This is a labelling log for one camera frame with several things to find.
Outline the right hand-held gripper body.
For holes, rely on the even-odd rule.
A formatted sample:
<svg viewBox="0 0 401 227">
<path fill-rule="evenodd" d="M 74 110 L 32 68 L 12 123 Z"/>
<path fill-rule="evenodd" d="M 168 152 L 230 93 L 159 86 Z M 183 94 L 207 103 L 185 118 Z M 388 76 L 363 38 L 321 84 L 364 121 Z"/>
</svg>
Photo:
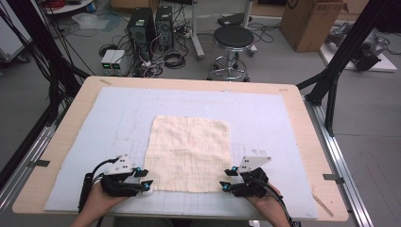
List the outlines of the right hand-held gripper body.
<svg viewBox="0 0 401 227">
<path fill-rule="evenodd" d="M 261 166 L 270 161 L 271 157 L 244 156 L 237 166 L 237 176 L 242 178 L 242 182 L 232 184 L 232 193 L 236 197 L 264 197 L 267 192 L 264 183 L 269 178 Z"/>
</svg>

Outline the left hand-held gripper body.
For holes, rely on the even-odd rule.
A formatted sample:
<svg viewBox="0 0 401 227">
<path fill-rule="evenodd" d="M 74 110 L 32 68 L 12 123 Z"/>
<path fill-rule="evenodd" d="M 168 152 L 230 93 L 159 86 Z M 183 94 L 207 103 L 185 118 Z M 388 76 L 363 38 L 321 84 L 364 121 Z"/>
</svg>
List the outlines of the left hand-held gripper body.
<svg viewBox="0 0 401 227">
<path fill-rule="evenodd" d="M 140 183 L 126 183 L 126 180 L 136 177 L 142 169 L 135 167 L 127 154 L 118 156 L 108 167 L 100 180 L 103 191 L 111 197 L 135 197 L 142 189 Z"/>
</svg>

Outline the cream patterned cloth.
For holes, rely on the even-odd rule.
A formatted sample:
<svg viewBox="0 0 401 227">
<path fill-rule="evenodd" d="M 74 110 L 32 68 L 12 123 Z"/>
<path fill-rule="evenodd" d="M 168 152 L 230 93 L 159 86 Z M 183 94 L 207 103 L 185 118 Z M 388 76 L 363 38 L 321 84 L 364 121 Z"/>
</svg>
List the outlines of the cream patterned cloth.
<svg viewBox="0 0 401 227">
<path fill-rule="evenodd" d="M 230 127 L 224 121 L 158 115 L 144 168 L 157 191 L 214 193 L 231 163 Z"/>
</svg>

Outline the person's left hand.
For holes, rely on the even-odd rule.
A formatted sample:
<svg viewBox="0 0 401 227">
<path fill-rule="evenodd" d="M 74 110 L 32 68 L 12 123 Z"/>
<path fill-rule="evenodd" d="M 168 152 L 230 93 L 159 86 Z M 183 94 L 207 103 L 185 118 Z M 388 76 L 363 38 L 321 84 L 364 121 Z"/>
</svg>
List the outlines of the person's left hand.
<svg viewBox="0 0 401 227">
<path fill-rule="evenodd" d="M 126 200 L 127 197 L 111 197 L 106 192 L 100 183 L 95 183 L 91 189 L 87 201 L 79 213 L 82 217 L 94 221 L 103 217 L 118 203 Z"/>
</svg>

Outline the thin wooden stick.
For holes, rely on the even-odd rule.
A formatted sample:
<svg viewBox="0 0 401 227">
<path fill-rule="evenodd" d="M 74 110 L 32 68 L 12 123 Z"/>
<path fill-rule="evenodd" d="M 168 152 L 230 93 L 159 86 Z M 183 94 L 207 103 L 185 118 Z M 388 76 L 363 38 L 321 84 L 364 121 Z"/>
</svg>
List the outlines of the thin wooden stick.
<svg viewBox="0 0 401 227">
<path fill-rule="evenodd" d="M 319 197 L 315 194 L 313 189 L 312 189 L 312 196 L 313 196 L 313 199 L 315 200 L 315 202 L 320 205 L 320 207 L 324 210 L 324 212 L 328 216 L 330 216 L 331 218 L 334 217 L 333 212 L 323 203 L 322 200 L 319 199 Z"/>
</svg>

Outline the white grid mat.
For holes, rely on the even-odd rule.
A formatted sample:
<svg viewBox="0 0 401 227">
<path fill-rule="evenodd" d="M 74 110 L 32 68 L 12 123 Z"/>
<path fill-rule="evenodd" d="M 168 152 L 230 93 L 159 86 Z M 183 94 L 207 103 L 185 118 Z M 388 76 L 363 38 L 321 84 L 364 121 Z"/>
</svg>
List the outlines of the white grid mat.
<svg viewBox="0 0 401 227">
<path fill-rule="evenodd" d="M 227 148 L 220 151 L 199 138 L 195 161 L 172 158 L 166 154 L 166 143 L 155 139 L 153 124 L 163 116 L 222 122 L 228 128 Z M 245 157 L 258 157 L 266 159 L 261 167 L 279 188 L 292 218 L 318 216 L 280 95 L 103 88 L 61 165 L 45 210 L 77 211 L 84 174 L 105 171 L 109 159 L 118 155 L 145 169 L 152 185 L 149 192 L 119 204 L 117 214 L 258 218 L 246 200 L 221 186 L 241 180 L 227 176 L 226 169 L 239 166 Z"/>
</svg>

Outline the white power supply box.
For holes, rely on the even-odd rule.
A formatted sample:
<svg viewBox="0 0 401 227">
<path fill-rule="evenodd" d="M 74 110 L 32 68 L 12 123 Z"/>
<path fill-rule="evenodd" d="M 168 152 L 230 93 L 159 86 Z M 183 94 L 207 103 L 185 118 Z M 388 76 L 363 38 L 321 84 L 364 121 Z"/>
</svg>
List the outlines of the white power supply box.
<svg viewBox="0 0 401 227">
<path fill-rule="evenodd" d="M 116 75 L 122 75 L 124 70 L 126 69 L 126 55 L 124 50 L 115 50 L 113 58 L 111 60 L 111 66 L 113 72 Z"/>
<path fill-rule="evenodd" d="M 106 75 L 111 73 L 113 56 L 114 50 L 109 49 L 105 52 L 101 60 L 101 65 Z"/>
</svg>

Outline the black round stool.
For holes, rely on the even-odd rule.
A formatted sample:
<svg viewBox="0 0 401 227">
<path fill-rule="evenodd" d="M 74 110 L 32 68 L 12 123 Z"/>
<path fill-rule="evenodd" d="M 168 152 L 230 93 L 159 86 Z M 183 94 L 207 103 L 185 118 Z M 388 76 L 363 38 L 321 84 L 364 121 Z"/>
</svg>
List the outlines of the black round stool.
<svg viewBox="0 0 401 227">
<path fill-rule="evenodd" d="M 249 82 L 246 64 L 239 58 L 239 53 L 252 47 L 253 33 L 242 26 L 222 26 L 215 30 L 213 42 L 227 54 L 214 59 L 207 80 L 216 76 L 222 79 L 243 79 L 244 82 Z"/>
</svg>

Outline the large black computer tower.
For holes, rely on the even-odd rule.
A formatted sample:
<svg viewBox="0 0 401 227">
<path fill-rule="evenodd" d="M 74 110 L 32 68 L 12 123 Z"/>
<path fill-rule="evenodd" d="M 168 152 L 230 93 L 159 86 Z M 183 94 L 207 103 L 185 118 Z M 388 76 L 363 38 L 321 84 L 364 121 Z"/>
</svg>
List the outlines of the large black computer tower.
<svg viewBox="0 0 401 227">
<path fill-rule="evenodd" d="M 127 30 L 136 56 L 150 61 L 153 57 L 151 42 L 156 38 L 152 9 L 134 9 Z"/>
</svg>

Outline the white desk leg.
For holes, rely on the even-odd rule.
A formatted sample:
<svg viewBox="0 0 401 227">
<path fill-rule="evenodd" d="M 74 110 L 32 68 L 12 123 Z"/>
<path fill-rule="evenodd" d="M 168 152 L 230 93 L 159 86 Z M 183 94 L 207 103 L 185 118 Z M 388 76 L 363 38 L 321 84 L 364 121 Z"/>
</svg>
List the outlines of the white desk leg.
<svg viewBox="0 0 401 227">
<path fill-rule="evenodd" d="M 201 46 L 201 42 L 199 40 L 198 37 L 198 20 L 197 20 L 197 16 L 198 16 L 198 0 L 191 0 L 192 3 L 192 7 L 191 7 L 191 12 L 192 12 L 192 28 L 190 31 L 190 38 L 192 41 L 192 44 L 194 46 L 195 52 L 196 52 L 196 56 L 197 56 L 197 60 L 201 61 L 204 58 L 204 52 L 203 52 L 203 48 Z"/>
<path fill-rule="evenodd" d="M 244 17 L 243 17 L 243 21 L 242 21 L 242 26 L 244 28 L 247 28 L 248 25 L 249 25 L 250 18 L 251 18 L 252 7 L 253 7 L 253 2 L 254 2 L 254 0 L 246 0 L 245 9 L 244 9 Z M 257 52 L 257 48 L 253 44 L 249 48 L 248 54 L 249 54 L 250 57 L 252 57 L 256 52 Z"/>
</svg>

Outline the slim black computer tower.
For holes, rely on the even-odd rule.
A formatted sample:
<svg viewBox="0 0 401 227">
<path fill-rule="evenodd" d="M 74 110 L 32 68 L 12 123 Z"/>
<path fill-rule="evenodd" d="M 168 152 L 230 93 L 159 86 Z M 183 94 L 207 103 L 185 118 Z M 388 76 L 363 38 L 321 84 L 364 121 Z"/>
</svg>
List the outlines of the slim black computer tower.
<svg viewBox="0 0 401 227">
<path fill-rule="evenodd" d="M 159 37 L 159 49 L 168 50 L 173 46 L 172 7 L 159 6 L 156 11 L 156 29 Z"/>
</svg>

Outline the flat black case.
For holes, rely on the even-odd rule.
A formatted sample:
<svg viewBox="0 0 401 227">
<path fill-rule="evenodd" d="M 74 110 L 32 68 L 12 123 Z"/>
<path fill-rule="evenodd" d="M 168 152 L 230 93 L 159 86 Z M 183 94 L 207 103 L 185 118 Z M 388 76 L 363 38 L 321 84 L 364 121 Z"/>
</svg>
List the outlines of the flat black case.
<svg viewBox="0 0 401 227">
<path fill-rule="evenodd" d="M 235 13 L 229 16 L 221 16 L 218 23 L 221 26 L 243 26 L 244 14 Z"/>
</svg>

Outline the clear plastic bag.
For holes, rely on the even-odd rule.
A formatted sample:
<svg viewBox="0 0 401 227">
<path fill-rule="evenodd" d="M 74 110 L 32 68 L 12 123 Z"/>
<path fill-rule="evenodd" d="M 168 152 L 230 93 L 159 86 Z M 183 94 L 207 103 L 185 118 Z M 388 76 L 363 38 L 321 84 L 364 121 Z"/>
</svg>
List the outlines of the clear plastic bag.
<svg viewBox="0 0 401 227">
<path fill-rule="evenodd" d="M 89 13 L 76 14 L 72 19 L 78 23 L 80 29 L 104 29 L 109 24 L 108 20 Z"/>
</svg>

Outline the brown cardboard box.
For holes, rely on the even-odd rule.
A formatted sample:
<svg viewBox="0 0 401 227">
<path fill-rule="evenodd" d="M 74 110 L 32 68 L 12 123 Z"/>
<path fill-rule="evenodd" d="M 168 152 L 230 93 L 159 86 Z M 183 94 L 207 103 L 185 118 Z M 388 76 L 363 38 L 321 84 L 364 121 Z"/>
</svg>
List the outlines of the brown cardboard box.
<svg viewBox="0 0 401 227">
<path fill-rule="evenodd" d="M 280 31 L 295 52 L 319 51 L 345 6 L 343 0 L 287 0 Z"/>
</svg>

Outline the round white table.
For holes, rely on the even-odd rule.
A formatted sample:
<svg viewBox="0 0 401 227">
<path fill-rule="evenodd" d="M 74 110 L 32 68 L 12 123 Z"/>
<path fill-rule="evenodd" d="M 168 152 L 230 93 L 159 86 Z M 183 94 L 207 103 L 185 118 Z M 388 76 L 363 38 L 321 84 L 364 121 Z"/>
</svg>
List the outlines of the round white table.
<svg viewBox="0 0 401 227">
<path fill-rule="evenodd" d="M 95 0 L 43 0 L 40 5 L 48 12 L 60 14 L 77 9 L 84 9 Z"/>
</svg>

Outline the white board with machine parts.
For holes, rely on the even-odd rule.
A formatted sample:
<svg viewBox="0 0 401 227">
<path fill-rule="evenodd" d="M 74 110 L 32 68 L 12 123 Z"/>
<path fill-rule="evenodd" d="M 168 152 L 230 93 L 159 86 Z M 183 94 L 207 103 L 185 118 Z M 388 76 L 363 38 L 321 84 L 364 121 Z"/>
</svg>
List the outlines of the white board with machine parts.
<svg viewBox="0 0 401 227">
<path fill-rule="evenodd" d="M 348 22 L 332 26 L 320 49 L 320 54 L 325 64 L 328 64 L 333 59 L 352 27 L 353 24 Z M 395 72 L 397 68 L 383 54 L 385 43 L 385 38 L 378 36 L 377 30 L 374 29 L 362 43 L 357 54 L 346 65 L 345 69 L 354 71 Z"/>
</svg>

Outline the white cabinet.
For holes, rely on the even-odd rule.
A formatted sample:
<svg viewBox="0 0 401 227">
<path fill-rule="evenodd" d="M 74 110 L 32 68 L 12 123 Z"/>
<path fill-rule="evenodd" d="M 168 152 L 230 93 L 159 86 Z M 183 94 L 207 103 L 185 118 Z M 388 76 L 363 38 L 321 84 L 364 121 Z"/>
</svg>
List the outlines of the white cabinet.
<svg viewBox="0 0 401 227">
<path fill-rule="evenodd" d="M 9 16 L 16 29 L 24 38 L 26 38 L 27 42 L 30 43 L 30 36 L 11 8 L 9 6 L 6 6 L 5 9 L 0 7 L 0 11 L 3 11 L 7 16 Z M 24 48 L 25 46 L 21 43 L 17 35 L 0 16 L 0 61 L 11 62 Z"/>
</svg>

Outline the grey metal bracket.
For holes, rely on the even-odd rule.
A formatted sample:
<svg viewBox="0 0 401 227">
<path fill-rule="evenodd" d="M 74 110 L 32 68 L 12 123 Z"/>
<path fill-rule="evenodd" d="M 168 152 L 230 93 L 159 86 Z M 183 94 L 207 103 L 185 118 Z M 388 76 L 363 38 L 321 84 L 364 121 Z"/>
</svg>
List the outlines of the grey metal bracket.
<svg viewBox="0 0 401 227">
<path fill-rule="evenodd" d="M 31 161 L 29 162 L 29 164 L 27 165 L 28 167 L 35 167 L 35 166 L 43 166 L 43 167 L 47 167 L 50 164 L 50 161 L 47 160 L 37 160 L 37 161 Z"/>
<path fill-rule="evenodd" d="M 338 174 L 323 174 L 323 178 L 326 181 L 334 181 L 336 184 L 344 183 L 344 179 L 340 177 Z"/>
</svg>

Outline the aluminium rail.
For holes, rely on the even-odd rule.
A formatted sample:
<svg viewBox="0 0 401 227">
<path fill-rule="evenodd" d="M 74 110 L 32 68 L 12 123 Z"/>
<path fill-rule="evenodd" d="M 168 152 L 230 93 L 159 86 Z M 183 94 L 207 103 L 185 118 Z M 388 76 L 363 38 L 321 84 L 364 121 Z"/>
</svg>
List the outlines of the aluminium rail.
<svg viewBox="0 0 401 227">
<path fill-rule="evenodd" d="M 41 160 L 55 130 L 55 126 L 33 129 L 0 171 L 0 217 L 10 209 L 10 204 L 16 199 L 36 167 L 27 165 L 31 161 Z"/>
<path fill-rule="evenodd" d="M 336 137 L 331 135 L 324 125 L 325 113 L 323 108 L 311 104 L 305 98 L 304 103 L 312 122 L 315 124 L 317 134 L 322 138 L 323 150 L 329 157 L 329 165 L 334 169 L 333 174 L 338 174 L 344 179 L 344 183 L 337 184 L 337 186 L 340 188 L 342 196 L 345 197 L 348 213 L 353 217 L 357 227 L 374 227 L 352 173 L 340 150 L 340 145 Z"/>
</svg>

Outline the black metal frame post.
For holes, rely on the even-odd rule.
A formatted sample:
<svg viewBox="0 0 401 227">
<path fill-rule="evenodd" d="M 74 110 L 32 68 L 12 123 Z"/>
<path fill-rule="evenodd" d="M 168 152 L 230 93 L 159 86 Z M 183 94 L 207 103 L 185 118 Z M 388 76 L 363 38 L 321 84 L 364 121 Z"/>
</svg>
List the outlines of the black metal frame post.
<svg viewBox="0 0 401 227">
<path fill-rule="evenodd" d="M 369 33 L 386 15 L 393 1 L 369 0 L 328 65 L 316 76 L 297 84 L 299 90 L 314 84 L 312 91 L 305 96 L 306 101 L 314 106 L 321 106 L 323 98 L 328 96 L 324 127 L 331 137 L 334 136 L 333 120 L 340 75 L 348 62 L 362 47 Z"/>
</svg>

